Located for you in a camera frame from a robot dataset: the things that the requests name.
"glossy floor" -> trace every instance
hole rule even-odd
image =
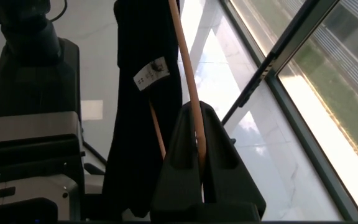
[[[51,0],[51,4],[48,16],[54,17],[63,1]],[[104,157],[114,131],[119,74],[113,4],[110,0],[71,0],[64,16],[54,22],[60,37],[80,46],[85,140]],[[185,0],[181,6],[200,99],[223,118],[256,66],[217,0]],[[0,51],[3,44],[0,33]],[[186,102],[181,60],[179,66]],[[266,84],[225,128],[237,139],[236,148],[266,199],[264,220],[341,219]],[[85,160],[101,167],[91,156]]]

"black garment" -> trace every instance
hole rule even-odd
[[[118,0],[114,13],[120,74],[114,136],[103,183],[102,206],[107,220],[119,220],[127,208],[137,217],[150,210],[162,157],[149,99],[166,150],[182,106],[178,43],[168,0]],[[133,77],[162,56],[170,75],[139,91]]]

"clothing tag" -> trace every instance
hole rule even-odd
[[[144,66],[134,77],[136,86],[140,91],[146,89],[155,81],[169,75],[164,57],[160,57]]]

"window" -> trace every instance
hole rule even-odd
[[[330,12],[278,77],[358,205],[358,20],[344,10]]]
[[[305,0],[231,0],[267,55]]]

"grass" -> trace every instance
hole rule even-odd
[[[279,37],[287,25],[288,17],[271,0],[251,0],[270,29]],[[293,60],[322,97],[325,104],[346,130],[358,150],[358,96],[344,81],[341,73],[309,40],[296,53]]]

